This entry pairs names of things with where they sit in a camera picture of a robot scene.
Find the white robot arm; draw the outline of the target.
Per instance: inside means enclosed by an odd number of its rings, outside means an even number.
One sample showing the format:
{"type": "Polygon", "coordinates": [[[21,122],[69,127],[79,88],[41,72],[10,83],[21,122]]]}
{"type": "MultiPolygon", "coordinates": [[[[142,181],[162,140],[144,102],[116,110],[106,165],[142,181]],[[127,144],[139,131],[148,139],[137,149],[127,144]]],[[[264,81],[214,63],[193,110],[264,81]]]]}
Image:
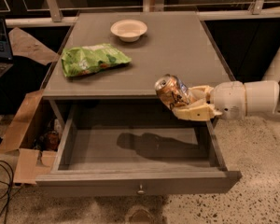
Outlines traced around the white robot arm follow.
{"type": "Polygon", "coordinates": [[[280,47],[265,72],[262,81],[230,81],[217,86],[188,88],[189,105],[173,107],[178,119],[207,121],[244,119],[245,116],[264,113],[277,115],[280,109],[280,47]]]}

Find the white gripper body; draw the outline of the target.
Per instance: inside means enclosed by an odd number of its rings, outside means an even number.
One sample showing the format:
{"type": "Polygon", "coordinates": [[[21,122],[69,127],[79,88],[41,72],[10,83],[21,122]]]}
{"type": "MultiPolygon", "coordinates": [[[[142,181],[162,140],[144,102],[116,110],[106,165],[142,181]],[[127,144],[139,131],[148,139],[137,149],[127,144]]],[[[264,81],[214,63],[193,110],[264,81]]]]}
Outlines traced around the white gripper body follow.
{"type": "Polygon", "coordinates": [[[220,112],[221,119],[243,119],[245,86],[240,81],[220,83],[211,91],[210,102],[220,112]]]}

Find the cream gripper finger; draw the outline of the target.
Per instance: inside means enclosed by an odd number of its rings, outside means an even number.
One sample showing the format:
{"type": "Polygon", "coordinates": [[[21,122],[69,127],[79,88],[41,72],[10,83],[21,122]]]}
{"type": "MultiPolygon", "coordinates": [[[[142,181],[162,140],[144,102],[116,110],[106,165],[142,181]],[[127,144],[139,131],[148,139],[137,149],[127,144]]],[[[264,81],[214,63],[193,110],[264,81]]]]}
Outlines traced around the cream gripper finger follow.
{"type": "Polygon", "coordinates": [[[208,121],[222,114],[213,104],[208,104],[204,99],[190,105],[175,106],[172,112],[178,119],[191,121],[208,121]]]}
{"type": "Polygon", "coordinates": [[[208,85],[194,86],[189,88],[190,100],[196,102],[198,100],[204,99],[206,102],[210,101],[211,91],[214,88],[208,85]]]}

